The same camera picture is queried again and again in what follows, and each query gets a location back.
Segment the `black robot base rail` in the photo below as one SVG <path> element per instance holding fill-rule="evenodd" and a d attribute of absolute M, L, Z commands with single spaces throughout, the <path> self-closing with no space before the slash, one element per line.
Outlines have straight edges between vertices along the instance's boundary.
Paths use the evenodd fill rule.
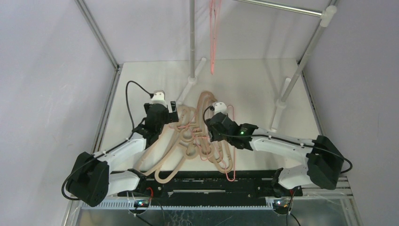
<path fill-rule="evenodd" d="M 256 207 L 268 199 L 303 197 L 304 187 L 287 190 L 273 181 L 275 170 L 238 170 L 234 181 L 219 171 L 179 171 L 169 182 L 156 181 L 155 175 L 142 177 L 131 192 L 119 197 L 151 196 L 163 207 Z"/>

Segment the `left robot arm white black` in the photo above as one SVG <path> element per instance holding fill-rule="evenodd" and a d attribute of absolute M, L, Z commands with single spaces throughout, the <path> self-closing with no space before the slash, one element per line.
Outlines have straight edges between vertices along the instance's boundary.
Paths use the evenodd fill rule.
<path fill-rule="evenodd" d="M 71 173 L 62 183 L 61 194 L 71 201 L 83 201 L 90 207 L 99 205 L 107 196 L 130 191 L 135 196 L 146 193 L 147 183 L 134 169 L 116 173 L 115 169 L 131 156 L 151 147 L 162 134 L 165 125 L 178 122 L 177 104 L 171 108 L 162 103 L 146 103 L 146 117 L 131 135 L 115 147 L 89 154 L 78 155 Z"/>

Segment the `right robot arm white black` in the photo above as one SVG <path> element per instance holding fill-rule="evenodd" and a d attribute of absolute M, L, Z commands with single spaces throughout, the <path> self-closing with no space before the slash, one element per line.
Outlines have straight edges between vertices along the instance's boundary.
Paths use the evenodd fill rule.
<path fill-rule="evenodd" d="M 224 113 L 205 120 L 211 141 L 226 141 L 237 149 L 277 154 L 299 163 L 280 168 L 274 175 L 272 191 L 284 196 L 297 186 L 314 184 L 335 190 L 346 158 L 326 136 L 301 139 L 283 136 L 256 125 L 238 125 Z"/>

